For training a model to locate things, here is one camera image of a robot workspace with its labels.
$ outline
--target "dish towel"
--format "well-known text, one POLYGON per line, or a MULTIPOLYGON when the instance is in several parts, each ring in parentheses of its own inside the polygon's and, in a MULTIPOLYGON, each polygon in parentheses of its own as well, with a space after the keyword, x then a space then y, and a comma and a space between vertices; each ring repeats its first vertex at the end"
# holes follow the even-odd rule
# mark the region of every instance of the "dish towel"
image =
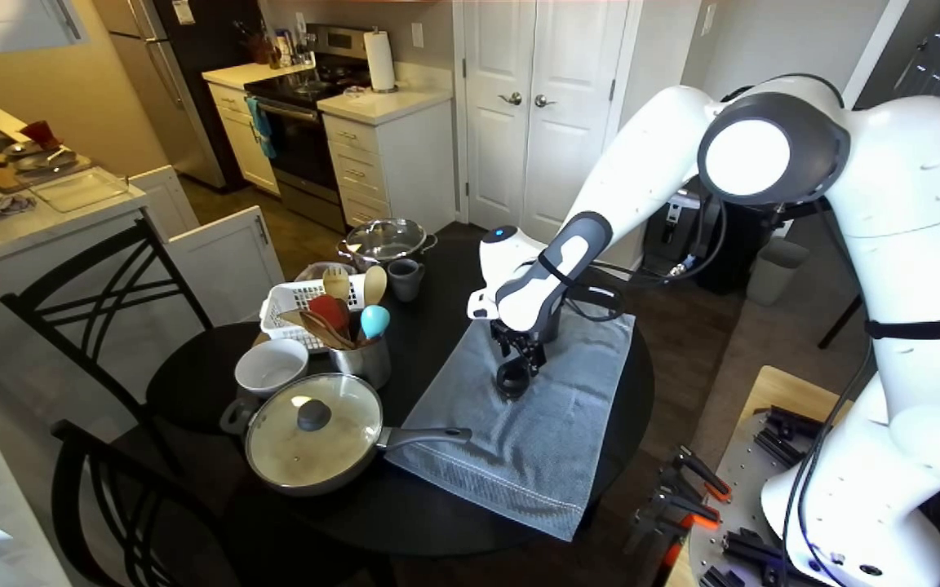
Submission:
POLYGON ((253 127, 254 127, 254 137, 259 137, 265 157, 277 160, 277 150, 275 150, 275 139, 271 139, 271 120, 267 120, 260 101, 254 96, 246 96, 246 105, 247 105, 253 127))
POLYGON ((470 439, 402 439, 386 459, 497 515, 573 540, 591 503, 633 316, 594 324, 569 307, 547 362, 518 400, 493 391, 499 344, 470 324, 402 431, 470 426, 470 439))

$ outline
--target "white cabinet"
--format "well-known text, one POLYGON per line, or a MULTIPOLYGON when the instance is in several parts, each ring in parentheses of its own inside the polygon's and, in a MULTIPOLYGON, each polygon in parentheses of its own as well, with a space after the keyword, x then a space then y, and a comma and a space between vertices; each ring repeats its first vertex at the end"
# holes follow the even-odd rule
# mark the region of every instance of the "white cabinet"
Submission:
POLYGON ((0 53, 71 47, 77 39, 69 0, 0 0, 0 53))
POLYGON ((253 186, 277 196, 277 178, 275 178, 271 160, 265 157, 265 146, 260 146, 265 137, 259 133, 259 127, 253 120, 246 93, 227 87, 227 86, 210 86, 210 93, 213 93, 222 131, 228 133, 228 144, 236 150, 243 175, 253 186))
POLYGON ((347 225, 415 218, 438 232, 453 218, 452 101, 383 124, 328 114, 328 139, 347 225))

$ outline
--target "oven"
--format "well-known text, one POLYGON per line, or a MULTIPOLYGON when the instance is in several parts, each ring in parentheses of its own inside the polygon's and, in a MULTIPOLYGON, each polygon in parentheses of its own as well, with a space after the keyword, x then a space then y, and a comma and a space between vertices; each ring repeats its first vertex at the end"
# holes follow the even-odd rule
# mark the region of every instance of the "oven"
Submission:
POLYGON ((267 124, 282 203, 334 232, 347 232, 324 114, 310 105, 259 99, 267 124))
POLYGON ((282 203, 334 232, 347 232, 319 99, 369 86, 364 30, 310 27, 318 69, 246 86, 271 139, 282 203))

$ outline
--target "white door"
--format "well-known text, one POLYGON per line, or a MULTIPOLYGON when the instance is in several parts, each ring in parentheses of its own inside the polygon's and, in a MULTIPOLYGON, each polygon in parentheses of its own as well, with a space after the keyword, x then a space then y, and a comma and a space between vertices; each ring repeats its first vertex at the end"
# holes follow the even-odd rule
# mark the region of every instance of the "white door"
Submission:
POLYGON ((467 2, 470 222, 557 232, 617 114, 626 15, 630 0, 467 2))
POLYGON ((467 2, 470 218, 487 230, 522 206, 531 39, 531 2, 467 2))

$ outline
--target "pot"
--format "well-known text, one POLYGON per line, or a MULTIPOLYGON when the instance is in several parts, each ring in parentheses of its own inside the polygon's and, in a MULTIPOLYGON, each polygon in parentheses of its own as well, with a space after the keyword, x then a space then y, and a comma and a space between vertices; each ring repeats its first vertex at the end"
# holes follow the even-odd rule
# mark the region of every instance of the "pot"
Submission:
POLYGON ((340 253, 365 272, 371 265, 391 265, 397 257, 423 253, 433 246, 438 235, 431 235, 413 218, 377 218, 364 230, 353 230, 343 237, 340 253))
POLYGON ((391 431, 380 394, 356 375, 296 380, 247 421, 246 459, 289 495, 319 495, 356 481, 380 451, 413 439, 467 439, 464 426, 391 431))

